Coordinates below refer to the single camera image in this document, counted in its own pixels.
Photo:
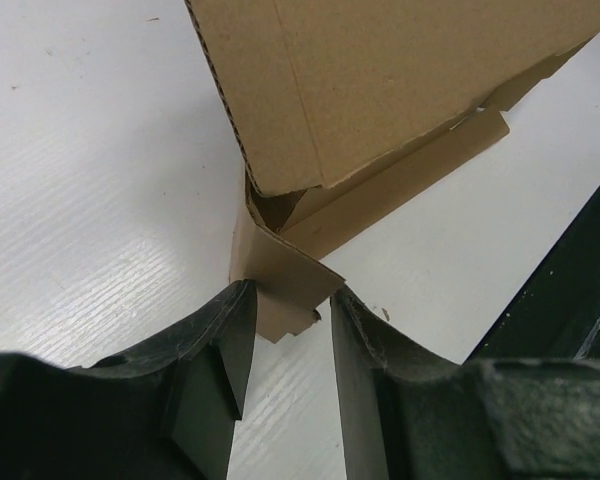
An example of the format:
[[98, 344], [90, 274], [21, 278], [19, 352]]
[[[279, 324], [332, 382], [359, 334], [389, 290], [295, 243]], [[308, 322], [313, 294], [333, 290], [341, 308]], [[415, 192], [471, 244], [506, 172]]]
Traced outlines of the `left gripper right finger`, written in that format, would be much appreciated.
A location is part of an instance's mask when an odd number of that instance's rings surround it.
[[600, 360], [455, 364], [330, 300], [351, 479], [600, 479]]

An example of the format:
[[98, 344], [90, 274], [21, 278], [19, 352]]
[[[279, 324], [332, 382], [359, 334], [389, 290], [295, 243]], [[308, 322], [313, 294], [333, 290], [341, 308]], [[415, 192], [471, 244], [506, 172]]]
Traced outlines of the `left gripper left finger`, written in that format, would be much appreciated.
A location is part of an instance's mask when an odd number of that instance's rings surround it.
[[241, 280], [91, 367], [0, 352], [0, 479], [225, 478], [256, 317]]

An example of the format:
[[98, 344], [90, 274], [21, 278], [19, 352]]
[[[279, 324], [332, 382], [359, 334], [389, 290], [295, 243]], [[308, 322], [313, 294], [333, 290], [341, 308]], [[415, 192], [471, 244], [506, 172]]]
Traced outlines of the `brown cardboard box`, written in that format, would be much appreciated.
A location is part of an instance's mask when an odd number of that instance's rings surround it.
[[343, 285], [326, 255], [509, 132], [600, 1], [191, 1], [244, 160], [229, 277], [277, 342]]

